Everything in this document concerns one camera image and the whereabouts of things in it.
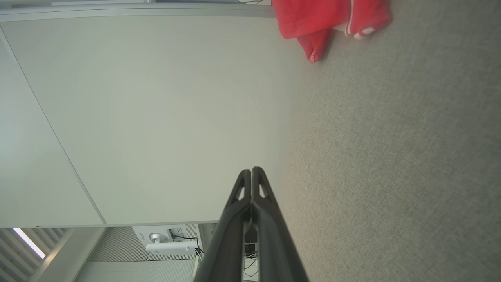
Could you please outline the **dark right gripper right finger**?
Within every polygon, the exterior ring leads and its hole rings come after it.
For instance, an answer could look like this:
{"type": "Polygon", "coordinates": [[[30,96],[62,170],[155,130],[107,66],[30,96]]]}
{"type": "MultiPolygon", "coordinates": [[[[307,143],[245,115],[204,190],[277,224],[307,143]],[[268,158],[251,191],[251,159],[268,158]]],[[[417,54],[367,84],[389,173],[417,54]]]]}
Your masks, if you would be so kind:
{"type": "Polygon", "coordinates": [[[252,212],[258,231],[258,273],[261,282],[308,282],[268,177],[252,168],[252,212]]]}

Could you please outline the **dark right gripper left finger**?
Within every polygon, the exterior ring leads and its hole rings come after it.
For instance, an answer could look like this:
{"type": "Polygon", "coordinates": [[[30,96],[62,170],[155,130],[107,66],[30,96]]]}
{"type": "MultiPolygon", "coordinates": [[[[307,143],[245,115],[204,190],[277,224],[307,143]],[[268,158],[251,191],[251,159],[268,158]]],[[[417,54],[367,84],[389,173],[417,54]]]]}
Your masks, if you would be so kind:
{"type": "Polygon", "coordinates": [[[252,172],[239,173],[194,277],[195,282],[241,282],[245,223],[251,217],[252,172]]]}

